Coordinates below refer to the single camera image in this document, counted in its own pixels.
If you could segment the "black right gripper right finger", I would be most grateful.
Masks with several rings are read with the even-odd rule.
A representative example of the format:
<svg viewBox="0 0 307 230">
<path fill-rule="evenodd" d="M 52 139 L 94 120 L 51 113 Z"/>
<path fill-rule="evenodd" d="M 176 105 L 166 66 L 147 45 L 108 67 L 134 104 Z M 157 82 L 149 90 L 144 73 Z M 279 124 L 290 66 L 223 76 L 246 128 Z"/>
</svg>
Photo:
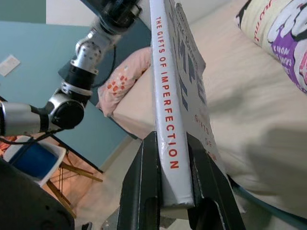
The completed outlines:
<svg viewBox="0 0 307 230">
<path fill-rule="evenodd" d="M 188 209 L 193 230 L 244 230 L 227 176 L 215 164 L 203 144 L 187 134 L 194 207 Z"/>
</svg>

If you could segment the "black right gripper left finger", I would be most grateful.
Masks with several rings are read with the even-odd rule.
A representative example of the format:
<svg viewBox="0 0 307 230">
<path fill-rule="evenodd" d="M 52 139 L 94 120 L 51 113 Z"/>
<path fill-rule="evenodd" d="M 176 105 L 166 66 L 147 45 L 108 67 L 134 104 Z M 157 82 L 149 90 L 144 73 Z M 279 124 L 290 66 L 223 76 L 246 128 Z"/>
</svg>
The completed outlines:
<svg viewBox="0 0 307 230">
<path fill-rule="evenodd" d="M 157 133 L 152 131 L 134 157 L 122 183 L 117 229 L 158 230 L 162 197 Z"/>
</svg>

